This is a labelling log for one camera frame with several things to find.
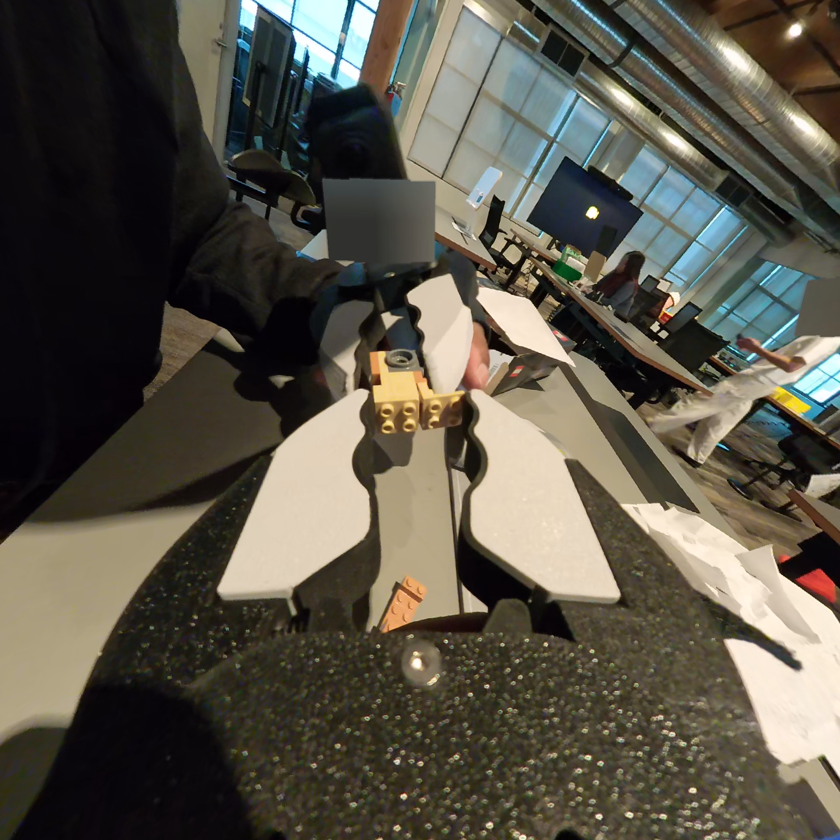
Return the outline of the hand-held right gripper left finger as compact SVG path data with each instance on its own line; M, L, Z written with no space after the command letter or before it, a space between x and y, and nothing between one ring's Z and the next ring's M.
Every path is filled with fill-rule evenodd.
M217 594L224 601L367 599L381 565L375 483L356 390L276 449Z

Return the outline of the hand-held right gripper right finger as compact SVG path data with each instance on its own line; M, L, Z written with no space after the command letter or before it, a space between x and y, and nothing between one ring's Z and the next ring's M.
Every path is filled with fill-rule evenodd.
M564 453L535 424L469 393L470 475L461 515L468 546L553 599L615 604L617 582Z

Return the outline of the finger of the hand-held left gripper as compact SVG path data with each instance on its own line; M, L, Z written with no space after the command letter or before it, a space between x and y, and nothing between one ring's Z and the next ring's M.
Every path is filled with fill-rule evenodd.
M458 390L474 330L471 310L452 275L425 280L406 294L406 347L416 352L433 391Z
M334 403L360 387L363 326L374 310L374 303L370 301L347 301L329 315L318 353L324 381Z

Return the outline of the small tan grey brick assembly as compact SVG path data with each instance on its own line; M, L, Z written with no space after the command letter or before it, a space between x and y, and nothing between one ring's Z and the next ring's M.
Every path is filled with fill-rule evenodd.
M382 434L412 434L420 427L418 383L424 378L413 350L370 353L370 383L377 430Z

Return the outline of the orange toy brick assembly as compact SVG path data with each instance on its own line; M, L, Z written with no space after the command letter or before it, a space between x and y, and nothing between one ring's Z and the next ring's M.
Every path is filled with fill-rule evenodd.
M392 596L378 624L379 631L385 634L411 623L426 594L425 584L408 575L403 577L394 586Z

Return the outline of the person's left forearm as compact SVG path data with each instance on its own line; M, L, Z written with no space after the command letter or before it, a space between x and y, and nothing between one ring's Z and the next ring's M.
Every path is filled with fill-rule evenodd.
M283 358L304 356L316 346L312 315L341 270L331 259L300 256L247 205L227 201L167 301Z

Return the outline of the long wooden background desk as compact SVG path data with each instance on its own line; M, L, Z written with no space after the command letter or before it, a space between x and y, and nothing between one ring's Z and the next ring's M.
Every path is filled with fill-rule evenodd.
M629 322L618 318L614 311L595 303L562 278L555 275L551 267L537 256L531 255L532 271L538 271L550 284L553 297L558 293L566 300L565 307L583 326L594 341L602 346L616 362L628 365L646 381L640 386L630 405L643 405L660 387L678 386L695 392L709 394L710 388L701 383L687 368L674 360L658 344L648 338Z

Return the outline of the grey desk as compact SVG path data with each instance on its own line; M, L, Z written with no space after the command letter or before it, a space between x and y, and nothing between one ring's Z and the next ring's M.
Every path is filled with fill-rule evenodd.
M217 594L276 449L336 403L221 331L2 544L2 837L838 832L838 773L772 755L726 642L792 655L623 505L737 538L666 454L614 451L615 419L655 441L579 362L491 397L564 453L619 601L555 600L468 546L467 398L445 430L464 611L381 633L371 591Z

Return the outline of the person's left hand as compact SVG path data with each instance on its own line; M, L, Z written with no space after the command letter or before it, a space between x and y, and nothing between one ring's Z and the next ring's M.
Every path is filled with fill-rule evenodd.
M487 331L479 322L472 322L472 340L469 348L463 385L467 390L483 390L490 379L490 352L487 342Z

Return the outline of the toy packaging box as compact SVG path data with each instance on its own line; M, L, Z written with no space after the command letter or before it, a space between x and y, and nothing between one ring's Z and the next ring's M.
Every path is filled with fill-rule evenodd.
M575 341L548 324L529 299L480 287L478 301L493 337L505 346L490 351L486 394L497 396L539 381L562 364L574 366Z

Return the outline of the black office chair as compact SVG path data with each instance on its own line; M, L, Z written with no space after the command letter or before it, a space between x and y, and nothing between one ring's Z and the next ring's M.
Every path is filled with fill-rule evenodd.
M489 211L486 217L485 226L478 235L479 242L484 246L491 256L495 253L494 244L500 232L502 215L505 209L505 202L495 194L490 199Z

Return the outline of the large dark display screen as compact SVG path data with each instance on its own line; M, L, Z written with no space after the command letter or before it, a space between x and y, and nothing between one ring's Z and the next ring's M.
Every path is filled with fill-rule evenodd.
M557 240L609 257L643 215L633 195L593 167L564 157L527 218L527 223Z

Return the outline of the crumpled white paper pile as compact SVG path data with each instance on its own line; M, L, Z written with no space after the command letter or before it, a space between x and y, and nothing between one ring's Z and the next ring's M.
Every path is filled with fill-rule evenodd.
M771 546L747 550L699 516L657 504L623 509L701 594L761 631L768 643L727 641L772 755L825 759L839 771L839 629L835 613L785 579Z

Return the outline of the person's dark clothing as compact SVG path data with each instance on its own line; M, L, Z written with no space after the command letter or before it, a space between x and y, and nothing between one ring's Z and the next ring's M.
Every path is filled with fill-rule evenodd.
M175 2L2 2L2 506L143 402L165 303L227 191Z

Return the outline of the silver ventilation duct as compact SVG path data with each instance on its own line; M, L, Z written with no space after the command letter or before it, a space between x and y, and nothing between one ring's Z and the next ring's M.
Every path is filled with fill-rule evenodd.
M534 5L838 246L838 142L698 2Z

